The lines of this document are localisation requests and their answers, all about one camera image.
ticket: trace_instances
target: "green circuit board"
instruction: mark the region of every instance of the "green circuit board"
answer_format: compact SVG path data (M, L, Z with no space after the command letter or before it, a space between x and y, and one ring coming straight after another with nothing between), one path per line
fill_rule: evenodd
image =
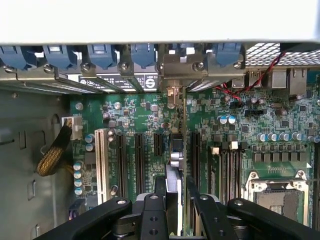
M260 179L294 178L297 171L304 171L308 179L313 178L314 144L307 140L309 135L319 135L320 106L318 105L319 89L316 84L316 75L311 75L308 80L307 94L298 101L290 101L285 90L265 90L255 88L242 93L240 98L245 103L250 98L263 98L263 105L244 104L242 107L230 107L230 103L222 102L225 95L215 89L203 92L189 92L186 94L186 122L187 122L187 162L191 160L191 133L200 133L200 175L199 191L201 193L219 196L221 187L220 162L218 158L209 160L210 147L216 143L214 135L227 134L235 136L238 143L247 143L247 149L239 152L241 158L240 185L246 184L252 171L258 173ZM76 104L82 103L83 110L76 109ZM121 108L115 109L115 103L120 103ZM271 104L281 104L287 110L286 115L279 115L278 108ZM103 113L110 113L111 120L115 122L117 133L125 135L127 157L127 197L134 201L136 191L136 162L135 162L135 133L144 134L145 158L145 189L147 192L154 190L156 176L165 174L164 165L170 156L170 133L179 131L180 119L176 109L167 107L167 95L163 93L128 93L128 94L100 94L100 95L73 95L71 96L71 113L82 116L83 138L94 134L96 129L109 127L109 122L103 120ZM260 116L245 116L247 110L262 110ZM235 124L221 124L219 116L234 116ZM293 133L301 134L301 140L295 140ZM163 134L162 156L155 156L154 133ZM271 141L268 135L276 134L276 140ZM280 133L289 134L288 141L279 139ZM266 141L258 140L258 134L265 134ZM75 140L73 145L74 160L84 160L84 185L87 195L97 191L96 170L94 164L86 164L86 143L84 140ZM118 184L117 145L109 144L109 185ZM313 189L310 187L308 198L303 194L297 195L298 207L297 220L303 222L304 200L307 206L312 206ZM308 208L308 224L311 224L312 208Z

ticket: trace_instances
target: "motherboard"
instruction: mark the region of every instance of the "motherboard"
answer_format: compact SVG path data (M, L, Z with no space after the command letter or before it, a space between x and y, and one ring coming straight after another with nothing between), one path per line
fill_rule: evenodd
M200 193L223 204L242 197L311 226L314 189L308 180L318 178L320 142L317 77L308 73L304 96L261 87L239 99L215 88L187 92L185 109L168 104L164 93L72 95L71 113L83 125L82 139L72 141L75 194L90 209L113 196L135 201L153 192L172 148L183 148L185 116L183 174L194 178ZM97 165L97 155L105 165Z

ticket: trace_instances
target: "capacitor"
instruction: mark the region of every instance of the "capacitor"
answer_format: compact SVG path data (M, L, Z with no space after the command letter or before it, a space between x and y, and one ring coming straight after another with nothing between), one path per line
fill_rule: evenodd
M117 102L114 103L113 107L114 107L115 110L120 110L121 109L121 103L117 101Z
M255 97L251 97L245 101L247 105L253 105L257 103L257 99Z
M220 98L220 101L223 103L228 103L228 102L230 102L230 100L231 100L231 97L229 95L225 95Z
M115 135L115 133L116 133L116 130L113 128L113 129L110 129L106 134L110 137Z
M293 101L299 101L301 100L303 97L302 95L293 95L289 97L289 101L293 102Z
M219 121L220 124L226 124L228 122L226 116L218 116L216 119Z
M109 112L104 112L102 114L102 118L103 118L103 120L109 120L109 119L111 119L111 114Z
M296 141L301 141L302 140L302 134L295 131L294 133L292 133L292 139L296 140Z
M320 143L320 136L308 136L307 139L308 139L309 142L312 142L312 143L315 143L315 144Z
M263 133L258 133L258 135L256 136L256 139L260 142L265 142L266 141L266 135Z
M81 161L81 160L78 160L78 161L76 161L76 162L73 164L73 169L74 169L75 171L79 171L80 169L83 168L83 166L84 166L84 162Z
M267 101L265 98L259 98L256 103L259 105L265 105Z
M115 136L110 136L110 137L108 137L108 142L109 142L109 143L112 143L112 142L114 142L115 140L116 140Z
M287 142L287 141L289 141L289 134L282 132L279 135L279 139L282 140L282 141L286 141Z
M230 115L230 116L227 116L226 119L228 120L228 123L229 123L229 124L232 124L232 125L233 125L233 124L236 123L236 118L235 118L235 116Z
M75 179L79 179L79 178L81 178L83 175L84 175L84 170L83 170L83 169L80 169L80 170L75 171L75 172L73 173L73 177L74 177Z
M273 141L273 142L275 142L275 141L277 141L277 134L275 134L275 133L269 133L268 134L268 140L269 141Z
M75 109L77 109L78 111L82 111L84 109L84 105L81 102L77 102L75 104Z
M88 134L88 135L85 136L85 138L84 138L84 141L85 141L87 144L92 143L94 140L95 140L95 135L92 134L92 133Z
M75 195L78 195L78 196L82 195L84 193L84 191L85 191L85 187L84 186L79 186L79 187L76 187L74 189Z
M92 152L95 149L95 146L92 143L88 143L85 145L85 150L87 152Z
M117 191L118 191L118 186L117 186L117 185L113 185L113 186L111 187L111 190L110 190L110 195L111 195L111 196L116 195L116 194L117 194Z
M84 182L84 178L80 177L79 179L75 179L73 183L74 183L74 186L81 187L83 182Z
M277 116L286 116L288 114L288 111L284 108L276 109L274 111L274 114Z

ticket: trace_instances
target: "white pci slot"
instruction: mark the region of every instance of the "white pci slot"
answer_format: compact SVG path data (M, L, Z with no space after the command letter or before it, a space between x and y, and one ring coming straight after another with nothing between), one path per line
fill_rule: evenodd
M98 204L110 199L109 193L109 159L108 159L108 130L105 128L94 131L95 136L95 163L96 186L98 192Z

